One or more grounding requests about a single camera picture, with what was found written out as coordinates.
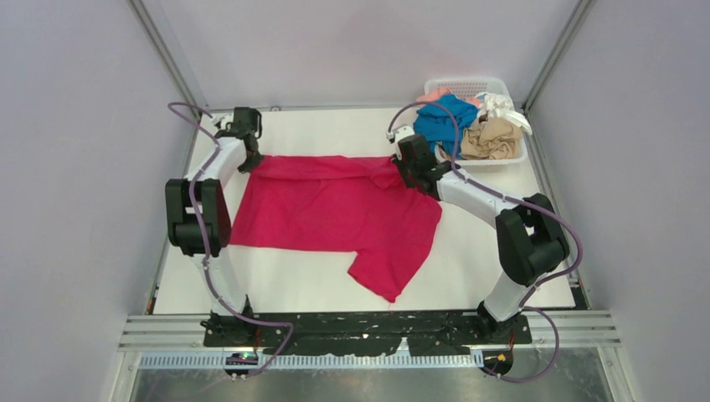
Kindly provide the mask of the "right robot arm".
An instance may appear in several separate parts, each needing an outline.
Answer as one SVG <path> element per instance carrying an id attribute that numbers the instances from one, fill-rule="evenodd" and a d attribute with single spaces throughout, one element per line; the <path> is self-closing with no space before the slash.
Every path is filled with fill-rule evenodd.
<path id="1" fill-rule="evenodd" d="M 438 161 L 425 138 L 408 126 L 387 139 L 407 188 L 455 205 L 496 231 L 502 273 L 476 309 L 474 323 L 483 340 L 500 343 L 538 282 L 569 257 L 569 243 L 549 199 L 541 193 L 513 198 L 477 182 L 457 164 Z"/>

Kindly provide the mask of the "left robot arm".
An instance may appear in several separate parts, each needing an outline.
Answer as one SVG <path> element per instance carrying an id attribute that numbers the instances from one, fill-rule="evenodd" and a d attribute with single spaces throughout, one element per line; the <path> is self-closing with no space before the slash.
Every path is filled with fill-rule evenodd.
<path id="1" fill-rule="evenodd" d="M 213 149 L 184 178 L 167 181 L 167 234 L 199 269 L 208 289 L 212 310 L 204 327 L 211 333 L 224 332 L 234 345 L 245 347 L 255 340 L 259 322 L 225 249 L 232 225 L 224 185 L 234 173 L 250 173 L 263 161 L 258 144 L 262 115 L 250 107 L 236 107 L 223 118 L 204 109 L 200 113 L 210 124 L 195 127 Z"/>

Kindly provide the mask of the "magenta t shirt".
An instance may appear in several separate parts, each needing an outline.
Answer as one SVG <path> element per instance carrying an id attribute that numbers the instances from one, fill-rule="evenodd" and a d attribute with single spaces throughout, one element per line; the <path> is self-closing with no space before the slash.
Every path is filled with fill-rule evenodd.
<path id="1" fill-rule="evenodd" d="M 395 302 L 427 260 L 441 216 L 389 157 L 267 156 L 250 173 L 229 242 L 353 252 L 348 274 Z"/>

